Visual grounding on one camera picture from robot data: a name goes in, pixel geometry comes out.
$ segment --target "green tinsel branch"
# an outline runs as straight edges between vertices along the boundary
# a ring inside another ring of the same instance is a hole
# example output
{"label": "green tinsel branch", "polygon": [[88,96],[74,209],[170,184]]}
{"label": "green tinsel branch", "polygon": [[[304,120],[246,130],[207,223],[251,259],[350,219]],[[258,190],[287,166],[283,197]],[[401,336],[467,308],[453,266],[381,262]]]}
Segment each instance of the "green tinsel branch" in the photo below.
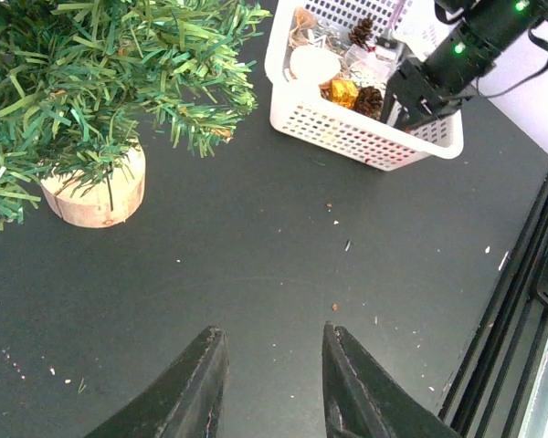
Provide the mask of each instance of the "green tinsel branch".
{"label": "green tinsel branch", "polygon": [[237,51],[267,16],[242,0],[0,2],[0,229],[36,206],[21,184],[109,177],[139,112],[213,154],[256,107]]}

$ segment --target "wooden stump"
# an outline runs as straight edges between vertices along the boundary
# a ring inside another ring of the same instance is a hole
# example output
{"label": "wooden stump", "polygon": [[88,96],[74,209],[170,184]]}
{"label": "wooden stump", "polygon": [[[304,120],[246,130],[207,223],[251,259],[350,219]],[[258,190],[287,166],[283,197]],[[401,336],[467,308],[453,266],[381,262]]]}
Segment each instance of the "wooden stump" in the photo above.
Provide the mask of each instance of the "wooden stump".
{"label": "wooden stump", "polygon": [[63,183],[68,178],[52,177],[41,182],[41,187],[48,205],[57,216],[76,226],[87,228],[104,228],[125,222],[140,206],[144,196],[144,176],[146,160],[140,146],[129,150],[124,159],[128,170],[117,169],[110,176],[110,188],[107,182],[101,182],[84,196],[84,189],[79,189],[71,196],[78,185],[72,182]]}

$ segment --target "white plastic basket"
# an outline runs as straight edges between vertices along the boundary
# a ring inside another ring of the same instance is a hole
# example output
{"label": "white plastic basket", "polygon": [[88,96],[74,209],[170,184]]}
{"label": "white plastic basket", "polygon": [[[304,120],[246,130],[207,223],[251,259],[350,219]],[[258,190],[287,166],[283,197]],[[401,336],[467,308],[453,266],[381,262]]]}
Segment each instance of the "white plastic basket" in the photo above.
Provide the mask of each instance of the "white plastic basket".
{"label": "white plastic basket", "polygon": [[[433,0],[407,2],[398,19],[396,33],[417,47],[434,49],[448,34],[427,12]],[[319,19],[326,19],[345,31],[359,18],[374,20],[374,34],[387,25],[395,0],[279,0],[270,33],[265,68],[272,82],[270,123],[292,137],[335,151],[384,171],[392,171],[430,155],[452,159],[463,150],[460,111],[444,120],[425,125],[410,134],[369,119],[321,97],[298,81],[288,82],[284,68],[291,49],[288,36],[296,7],[303,6]]]}

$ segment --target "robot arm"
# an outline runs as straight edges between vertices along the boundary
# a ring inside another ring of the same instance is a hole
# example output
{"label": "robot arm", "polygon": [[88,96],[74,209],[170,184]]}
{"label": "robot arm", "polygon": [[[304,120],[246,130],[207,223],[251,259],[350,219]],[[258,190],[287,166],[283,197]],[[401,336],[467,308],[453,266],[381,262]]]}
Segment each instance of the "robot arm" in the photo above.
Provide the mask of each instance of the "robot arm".
{"label": "robot arm", "polygon": [[380,121],[392,119],[398,102],[401,109],[394,122],[398,129],[412,130],[459,110],[474,96],[463,94],[465,88],[486,75],[493,61],[524,32],[548,50],[548,43],[531,33],[548,22],[548,0],[480,0],[473,7],[473,0],[436,2],[441,21],[444,11],[463,11],[453,20],[457,26],[425,62],[408,57],[388,79]]}

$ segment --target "white wall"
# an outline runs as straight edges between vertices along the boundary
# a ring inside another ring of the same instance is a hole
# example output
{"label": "white wall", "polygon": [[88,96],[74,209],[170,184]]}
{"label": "white wall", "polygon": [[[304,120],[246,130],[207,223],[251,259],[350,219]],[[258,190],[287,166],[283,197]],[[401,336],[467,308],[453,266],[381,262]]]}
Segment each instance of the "white wall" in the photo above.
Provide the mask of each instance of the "white wall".
{"label": "white wall", "polygon": [[[548,24],[544,23],[533,33],[548,41]],[[480,91],[494,94],[506,89],[541,68],[547,56],[523,35],[498,58],[497,67],[479,82]],[[548,152],[548,71],[491,102]]]}

